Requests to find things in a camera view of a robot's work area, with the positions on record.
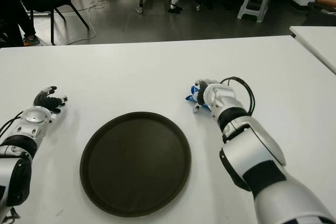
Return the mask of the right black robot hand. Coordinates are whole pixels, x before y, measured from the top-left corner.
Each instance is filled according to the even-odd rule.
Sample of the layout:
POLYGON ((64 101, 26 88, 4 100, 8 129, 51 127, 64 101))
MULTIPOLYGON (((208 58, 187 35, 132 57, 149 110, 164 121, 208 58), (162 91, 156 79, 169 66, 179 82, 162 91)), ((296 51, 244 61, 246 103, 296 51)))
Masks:
POLYGON ((217 80, 211 80, 211 79, 199 79, 195 82, 195 86, 198 88, 197 96, 195 98, 196 104, 193 107, 193 113, 198 113, 201 107, 207 108, 204 101, 204 92, 205 89, 211 85, 211 84, 217 84, 219 83, 217 80))

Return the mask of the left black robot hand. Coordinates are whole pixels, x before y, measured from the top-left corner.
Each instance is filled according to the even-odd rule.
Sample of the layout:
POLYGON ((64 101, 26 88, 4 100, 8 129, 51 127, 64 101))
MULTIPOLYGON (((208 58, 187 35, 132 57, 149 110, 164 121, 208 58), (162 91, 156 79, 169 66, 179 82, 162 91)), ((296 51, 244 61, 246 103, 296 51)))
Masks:
POLYGON ((60 107, 65 106, 68 101, 67 96, 63 96, 61 98, 51 97, 51 94, 54 94, 57 90, 56 86, 49 86, 41 90, 35 97, 33 101, 33 106, 41 106, 43 108, 48 109, 50 112, 54 114, 61 113, 60 107))

